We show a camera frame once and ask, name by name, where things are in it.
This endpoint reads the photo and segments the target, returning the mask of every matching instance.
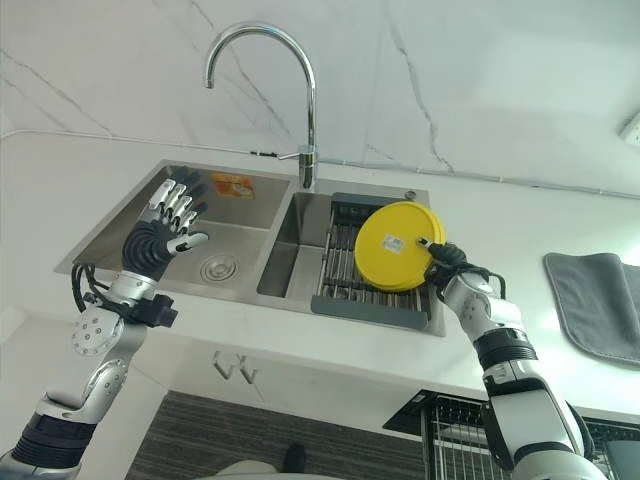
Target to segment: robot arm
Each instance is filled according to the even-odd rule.
[[[478,354],[489,401],[481,411],[489,449],[514,480],[606,480],[587,458],[584,422],[544,375],[520,310],[497,295],[487,269],[453,244],[419,241],[434,258],[428,278]]]
[[[181,168],[158,188],[125,241],[124,268],[110,287],[95,280],[92,265],[74,266],[74,299],[81,314],[71,334],[72,348],[18,444],[0,458],[3,480],[76,478],[80,459],[120,391],[147,328],[170,327],[177,315],[173,300],[155,294],[158,281],[175,255],[209,238],[189,233],[206,208],[194,207],[205,190],[199,180],[198,174]],[[91,289],[84,297],[83,274]]]

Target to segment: floor mat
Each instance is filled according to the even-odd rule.
[[[421,444],[330,423],[169,392],[126,480],[191,480],[239,460],[279,468],[307,448],[306,473],[346,480],[421,480]]]

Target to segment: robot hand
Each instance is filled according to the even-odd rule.
[[[178,169],[164,181],[142,211],[122,248],[126,271],[160,280],[173,257],[201,243],[209,236],[189,233],[197,215],[207,205],[195,205],[206,190],[197,172]]]

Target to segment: cabinet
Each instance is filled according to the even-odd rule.
[[[135,363],[179,392],[383,433],[389,432],[382,425],[420,388],[293,362],[152,332]]]
[[[202,340],[151,331],[133,361],[165,388],[245,405],[261,403],[239,371],[241,357]]]

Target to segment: yellow lid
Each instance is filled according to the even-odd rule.
[[[424,282],[431,255],[419,237],[444,243],[436,215],[416,202],[396,202],[377,210],[362,225],[355,260],[364,279],[387,291],[410,290]]]

